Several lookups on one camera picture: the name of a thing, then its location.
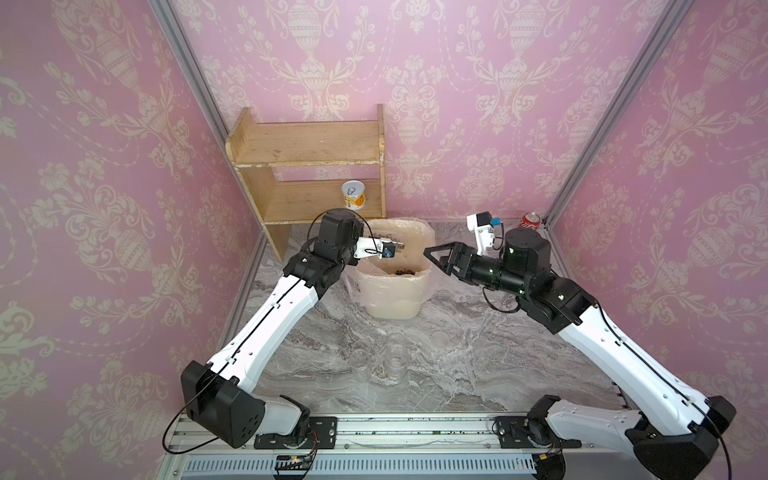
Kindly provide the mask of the clear lid of jar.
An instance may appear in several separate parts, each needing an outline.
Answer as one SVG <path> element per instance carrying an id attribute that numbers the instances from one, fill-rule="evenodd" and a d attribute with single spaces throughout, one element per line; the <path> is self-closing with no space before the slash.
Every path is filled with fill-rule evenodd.
<path id="1" fill-rule="evenodd" d="M 430 335 L 431 344 L 437 349 L 445 349 L 451 345 L 451 339 L 444 331 L 435 331 Z"/>

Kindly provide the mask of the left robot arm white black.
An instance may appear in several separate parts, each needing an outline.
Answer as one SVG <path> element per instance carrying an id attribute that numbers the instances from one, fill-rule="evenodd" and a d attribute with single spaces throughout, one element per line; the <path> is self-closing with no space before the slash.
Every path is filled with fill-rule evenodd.
<path id="1" fill-rule="evenodd" d="M 233 448 L 263 435 L 302 443 L 309 432 L 309 408 L 284 395 L 258 398 L 253 392 L 277 348 L 344 269 L 379 251 L 368 223 L 356 212 L 331 209 L 317 219 L 317 236 L 290 258 L 246 326 L 207 362 L 191 361 L 181 373 L 182 413 Z"/>

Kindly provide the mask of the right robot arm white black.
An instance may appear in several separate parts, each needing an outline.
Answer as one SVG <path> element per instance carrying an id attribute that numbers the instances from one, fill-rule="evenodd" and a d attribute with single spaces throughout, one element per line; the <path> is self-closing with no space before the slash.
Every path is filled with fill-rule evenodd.
<path id="1" fill-rule="evenodd" d="M 428 247 L 424 255 L 460 281 L 515 296 L 519 310 L 577 348 L 634 402 L 618 411 L 542 397 L 527 414 L 541 447 L 596 444 L 635 458 L 658 479 L 694 479 L 717 451 L 736 415 L 722 396 L 706 396 L 670 373 L 612 321 L 575 281 L 552 271 L 551 244 L 538 232 L 506 232 L 499 255 L 463 242 Z"/>

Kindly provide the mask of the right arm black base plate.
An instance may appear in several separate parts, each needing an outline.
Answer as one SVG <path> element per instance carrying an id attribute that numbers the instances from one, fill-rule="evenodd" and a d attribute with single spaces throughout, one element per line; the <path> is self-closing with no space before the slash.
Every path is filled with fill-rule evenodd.
<path id="1" fill-rule="evenodd" d="M 530 420 L 527 416 L 497 416 L 492 432 L 497 436 L 502 449 L 538 448 L 545 450 L 579 449 L 579 440 L 564 440 L 557 437 L 544 420 Z"/>

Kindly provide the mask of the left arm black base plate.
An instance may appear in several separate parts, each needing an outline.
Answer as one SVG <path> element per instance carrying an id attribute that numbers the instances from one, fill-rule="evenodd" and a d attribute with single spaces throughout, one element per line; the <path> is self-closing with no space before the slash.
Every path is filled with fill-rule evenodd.
<path id="1" fill-rule="evenodd" d="M 336 446 L 339 419 L 333 416 L 311 416 L 296 435 L 265 434 L 254 440 L 256 450 L 333 450 Z"/>

